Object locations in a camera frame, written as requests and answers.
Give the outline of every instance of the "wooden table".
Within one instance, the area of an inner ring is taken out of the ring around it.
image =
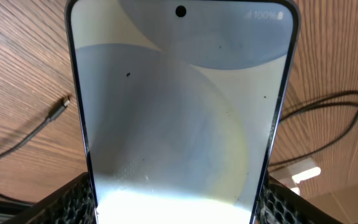
[[[298,4],[301,34],[284,111],[337,91],[358,90],[358,1]],[[0,152],[41,123],[50,105],[75,93],[64,7],[59,0],[0,0]],[[285,123],[278,129],[272,160],[322,146],[354,113],[329,108]],[[313,157],[323,171],[301,183],[304,197],[357,184],[358,124],[344,140]],[[85,170],[74,101],[28,145],[0,160],[0,192],[36,202]]]

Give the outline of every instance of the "phone screen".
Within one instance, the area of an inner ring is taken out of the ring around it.
[[[253,221],[297,33],[288,6],[68,5],[100,223]]]

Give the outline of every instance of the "smartphone display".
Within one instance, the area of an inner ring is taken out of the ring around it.
[[[100,223],[250,223],[298,32],[286,1],[67,7]]]

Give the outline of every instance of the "wooden surface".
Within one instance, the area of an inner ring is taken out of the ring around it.
[[[0,152],[74,94],[63,20],[65,1],[0,1]],[[341,90],[358,90],[358,1],[299,2],[300,41],[285,111]],[[330,108],[279,128],[273,161],[335,138],[354,109]],[[301,183],[315,197],[358,183],[358,124],[348,137],[314,156],[322,174]],[[0,192],[38,201],[86,170],[76,102],[20,151],[0,161]]]

